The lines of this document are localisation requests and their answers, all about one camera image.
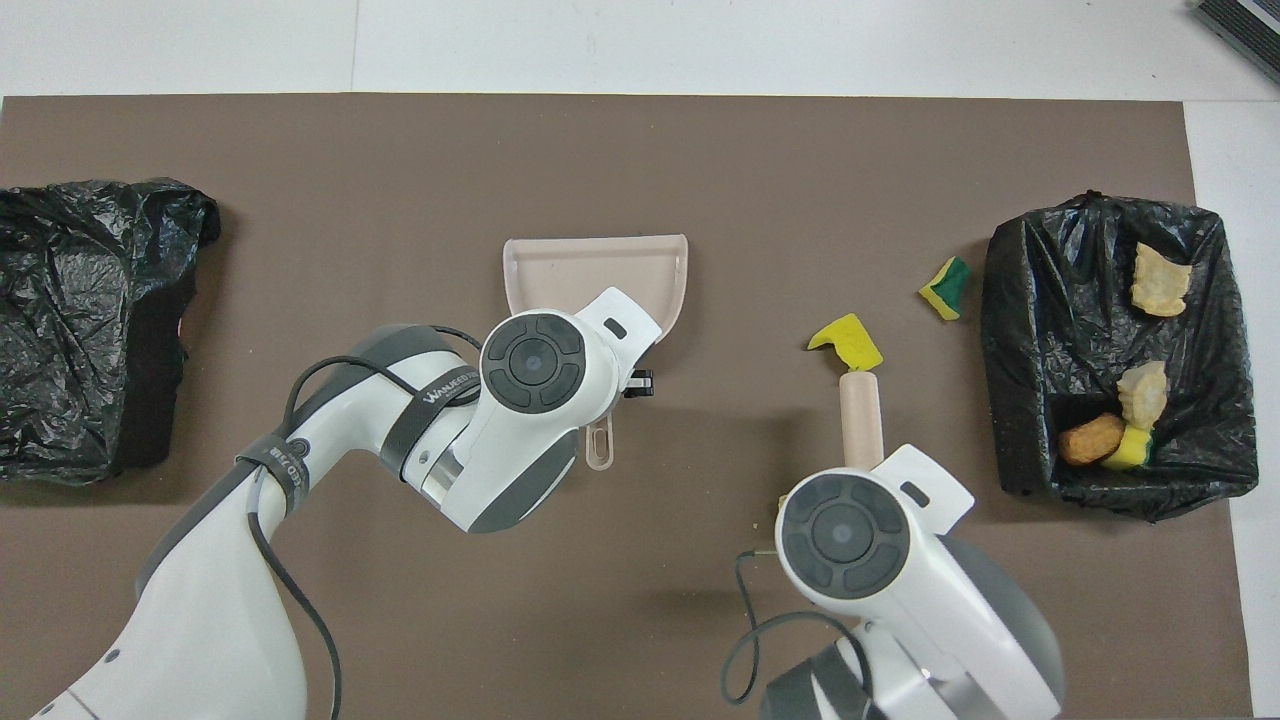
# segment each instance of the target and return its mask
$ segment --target wooden handle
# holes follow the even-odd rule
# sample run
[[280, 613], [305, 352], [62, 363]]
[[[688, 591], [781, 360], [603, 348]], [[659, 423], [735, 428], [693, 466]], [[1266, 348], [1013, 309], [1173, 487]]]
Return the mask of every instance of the wooden handle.
[[879, 384], [872, 373], [845, 373], [840, 378], [840, 424], [845, 439], [845, 465], [870, 470], [884, 460], [884, 430], [879, 415]]

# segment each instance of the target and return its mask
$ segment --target black strap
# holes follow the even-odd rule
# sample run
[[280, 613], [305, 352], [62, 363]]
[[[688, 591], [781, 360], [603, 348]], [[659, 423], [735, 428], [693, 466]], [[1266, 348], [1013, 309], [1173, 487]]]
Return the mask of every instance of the black strap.
[[284, 493], [284, 514], [289, 515], [302, 505], [311, 492], [311, 475], [307, 464], [300, 457], [284, 438], [275, 434], [262, 436], [236, 456], [236, 460], [248, 460], [266, 468]]
[[480, 386], [480, 373], [470, 365], [461, 365], [444, 373], [404, 406], [404, 411], [392, 424], [383, 441], [379, 459], [397, 478], [404, 479], [404, 460], [431, 423], [445, 407], [470, 402], [471, 391]]

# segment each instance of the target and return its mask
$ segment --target circular button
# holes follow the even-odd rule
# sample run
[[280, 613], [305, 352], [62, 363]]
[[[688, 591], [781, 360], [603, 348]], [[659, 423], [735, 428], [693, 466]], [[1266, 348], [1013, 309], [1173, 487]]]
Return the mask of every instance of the circular button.
[[540, 386], [556, 374], [556, 348], [545, 340], [531, 337], [511, 351], [511, 374], [526, 386]]
[[852, 505], [833, 505], [813, 520], [813, 544], [832, 562], [852, 562], [872, 546], [876, 529], [870, 519]]

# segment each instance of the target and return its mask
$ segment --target dustpan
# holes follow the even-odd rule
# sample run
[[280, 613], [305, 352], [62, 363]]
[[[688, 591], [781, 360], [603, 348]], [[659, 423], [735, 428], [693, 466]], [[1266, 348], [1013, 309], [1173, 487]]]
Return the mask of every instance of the dustpan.
[[[512, 314], [549, 307], [577, 313], [608, 287], [635, 300], [667, 336], [685, 302], [689, 241], [682, 234], [508, 240], [502, 274]], [[586, 428], [586, 464], [613, 464], [613, 416]]]

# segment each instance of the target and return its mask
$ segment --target trash bag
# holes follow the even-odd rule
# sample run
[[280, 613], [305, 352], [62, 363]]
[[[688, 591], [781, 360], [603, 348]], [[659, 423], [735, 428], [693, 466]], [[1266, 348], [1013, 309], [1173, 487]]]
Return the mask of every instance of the trash bag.
[[0, 190], [0, 479], [165, 459], [178, 322], [219, 231], [218, 205], [168, 178]]
[[[1192, 266], [1187, 309], [1133, 306], [1138, 242]], [[1258, 482], [1253, 386], [1222, 220], [1208, 210], [1088, 192], [996, 228], [982, 351], [1001, 487], [1155, 523]], [[1147, 465], [1073, 466], [1057, 434], [1120, 415], [1116, 382], [1164, 360], [1169, 404]]]

